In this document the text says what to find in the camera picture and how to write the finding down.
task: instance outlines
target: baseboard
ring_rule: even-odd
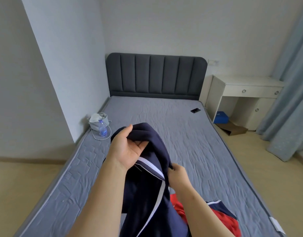
[[[0,157],[0,162],[27,163],[27,164],[64,165],[66,161],[67,160],[64,159],[24,159],[24,158]]]
[[[300,163],[302,163],[302,165],[303,165],[303,156],[302,155],[300,155],[298,152],[295,152],[295,154],[293,155],[296,159],[298,159],[298,161],[300,162]]]

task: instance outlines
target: hand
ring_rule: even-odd
[[[189,180],[188,174],[183,166],[179,166],[176,163],[172,163],[173,169],[168,169],[169,185],[179,195],[187,188],[192,188],[192,184]]]
[[[149,143],[148,141],[134,142],[127,139],[127,136],[132,130],[133,126],[130,125],[120,131],[114,137],[107,155],[107,160],[117,160],[126,171],[135,164],[138,157]]]

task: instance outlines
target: quilted mattress cover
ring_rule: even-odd
[[[195,108],[201,111],[190,112]],[[276,232],[263,200],[199,101],[112,96],[104,112],[112,121],[112,133],[129,124],[149,123],[163,139],[171,161],[186,168],[203,199],[220,199],[237,216],[242,236],[285,236]],[[65,236],[87,200],[109,146],[110,139],[95,140],[88,130],[14,236]]]

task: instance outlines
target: white cable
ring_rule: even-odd
[[[111,127],[109,127],[109,128],[110,128],[110,131],[111,131],[110,135],[109,135],[107,138],[105,138],[105,139],[100,139],[100,140],[94,137],[94,133],[93,133],[93,131],[92,131],[92,129],[91,129],[91,132],[92,132],[93,138],[94,138],[94,139],[96,139],[97,141],[102,141],[102,140],[109,139],[109,138],[110,138],[110,136],[111,136],[111,134],[112,134]]]

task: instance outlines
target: wall socket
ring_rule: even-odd
[[[208,64],[209,66],[217,66],[218,63],[219,63],[218,60],[210,60],[210,59],[209,59],[208,62],[207,62],[207,64]]]

